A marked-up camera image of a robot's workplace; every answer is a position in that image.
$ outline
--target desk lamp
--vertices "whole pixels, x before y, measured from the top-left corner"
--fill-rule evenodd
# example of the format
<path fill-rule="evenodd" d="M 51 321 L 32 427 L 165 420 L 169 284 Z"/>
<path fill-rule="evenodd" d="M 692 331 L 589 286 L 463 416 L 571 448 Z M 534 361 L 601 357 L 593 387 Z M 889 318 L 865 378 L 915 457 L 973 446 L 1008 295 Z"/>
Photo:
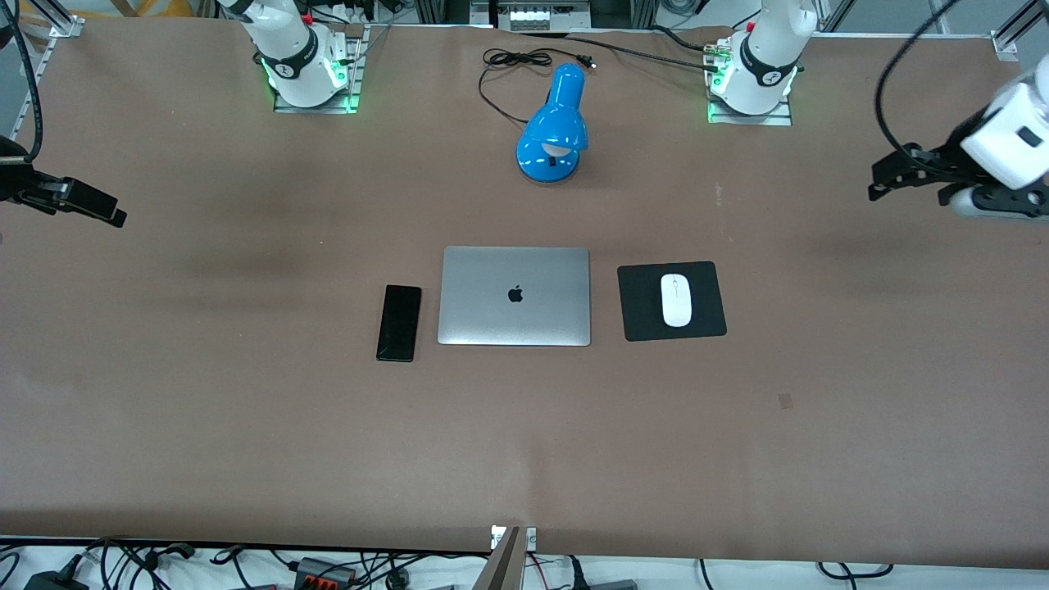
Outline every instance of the desk lamp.
<path fill-rule="evenodd" d="M 576 64 L 554 70 L 547 104 L 524 127 L 517 142 L 517 166 L 533 181 L 556 183 L 579 165 L 579 152 L 590 147 L 586 122 L 579 114 L 586 77 Z"/>

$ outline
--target brown table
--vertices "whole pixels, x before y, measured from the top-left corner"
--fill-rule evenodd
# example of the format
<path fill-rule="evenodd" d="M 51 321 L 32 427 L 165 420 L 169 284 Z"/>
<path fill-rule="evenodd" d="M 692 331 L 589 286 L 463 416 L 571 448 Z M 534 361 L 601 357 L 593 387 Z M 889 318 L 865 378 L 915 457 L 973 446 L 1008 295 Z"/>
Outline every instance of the brown table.
<path fill-rule="evenodd" d="M 899 42 L 813 40 L 761 128 L 707 124 L 693 71 L 398 28 L 330 118 L 270 112 L 237 23 L 89 22 L 38 163 L 128 225 L 0 207 L 2 532 L 1046 567 L 1049 234 L 868 203 Z M 600 64 L 554 187 L 476 92 L 485 48 L 540 44 Z M 547 75 L 488 89 L 528 115 Z M 890 119 L 936 145 L 1013 75 L 919 43 Z M 590 248 L 593 344 L 437 345 L 449 245 Z M 675 260 L 718 265 L 728 335 L 626 342 L 616 268 Z M 373 359 L 386 283 L 424 289 L 412 364 Z"/>

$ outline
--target silver laptop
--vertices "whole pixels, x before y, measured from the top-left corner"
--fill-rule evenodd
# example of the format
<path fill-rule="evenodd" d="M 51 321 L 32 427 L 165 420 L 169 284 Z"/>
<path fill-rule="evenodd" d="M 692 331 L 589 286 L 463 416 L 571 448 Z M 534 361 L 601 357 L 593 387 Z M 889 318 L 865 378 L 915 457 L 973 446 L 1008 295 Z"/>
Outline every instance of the silver laptop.
<path fill-rule="evenodd" d="M 441 278 L 437 342 L 590 344 L 590 252 L 449 246 Z"/>

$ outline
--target lamp head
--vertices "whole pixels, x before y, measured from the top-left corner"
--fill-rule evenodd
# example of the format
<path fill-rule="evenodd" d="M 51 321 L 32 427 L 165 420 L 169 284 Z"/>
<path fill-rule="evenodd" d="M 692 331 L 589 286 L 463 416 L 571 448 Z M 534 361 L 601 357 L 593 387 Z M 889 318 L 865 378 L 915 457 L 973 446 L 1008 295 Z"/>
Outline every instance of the lamp head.
<path fill-rule="evenodd" d="M 517 165 L 541 183 L 569 177 L 579 164 L 579 152 L 590 147 L 586 122 L 579 113 L 586 77 L 566 63 L 554 70 L 550 94 L 524 127 L 517 142 Z"/>

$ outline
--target mouse pad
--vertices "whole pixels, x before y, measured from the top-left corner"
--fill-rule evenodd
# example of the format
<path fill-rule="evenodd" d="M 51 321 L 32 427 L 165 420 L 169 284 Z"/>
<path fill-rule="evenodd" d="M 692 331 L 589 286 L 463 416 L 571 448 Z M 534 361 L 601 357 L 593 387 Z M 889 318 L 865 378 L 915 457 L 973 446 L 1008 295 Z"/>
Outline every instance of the mouse pad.
<path fill-rule="evenodd" d="M 665 274 L 688 279 L 692 319 L 681 328 L 663 321 L 660 279 Z M 623 333 L 630 342 L 724 336 L 728 332 L 713 262 L 619 267 L 619 301 L 623 305 Z"/>

